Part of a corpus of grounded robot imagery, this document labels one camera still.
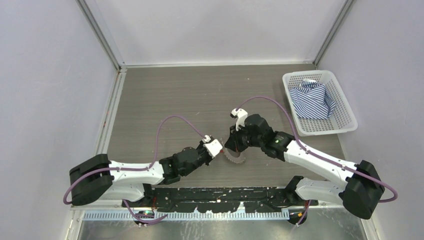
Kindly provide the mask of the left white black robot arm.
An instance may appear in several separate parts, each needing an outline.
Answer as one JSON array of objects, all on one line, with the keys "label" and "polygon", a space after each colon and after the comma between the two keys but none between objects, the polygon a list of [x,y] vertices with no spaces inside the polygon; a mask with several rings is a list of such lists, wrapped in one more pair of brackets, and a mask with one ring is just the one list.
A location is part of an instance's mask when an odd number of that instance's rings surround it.
[{"label": "left white black robot arm", "polygon": [[222,151],[218,140],[186,147],[154,163],[123,163],[95,155],[69,171],[70,188],[63,202],[84,206],[98,200],[126,200],[148,207],[153,202],[151,185],[170,185],[210,162]]}]

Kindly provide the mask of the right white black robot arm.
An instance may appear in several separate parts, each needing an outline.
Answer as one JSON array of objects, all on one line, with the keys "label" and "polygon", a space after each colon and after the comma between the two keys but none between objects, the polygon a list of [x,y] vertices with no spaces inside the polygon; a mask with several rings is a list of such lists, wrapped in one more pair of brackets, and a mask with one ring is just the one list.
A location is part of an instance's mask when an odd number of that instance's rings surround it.
[{"label": "right white black robot arm", "polygon": [[371,218],[385,192],[372,163],[366,160],[354,163],[310,148],[297,142],[293,135],[274,131],[259,114],[248,115],[240,109],[230,116],[235,119],[235,124],[229,128],[224,143],[228,157],[238,158],[248,148],[259,148],[270,158],[304,167],[325,178],[316,181],[294,176],[285,192],[288,203],[299,205],[303,200],[325,201],[342,205],[358,218]]}]

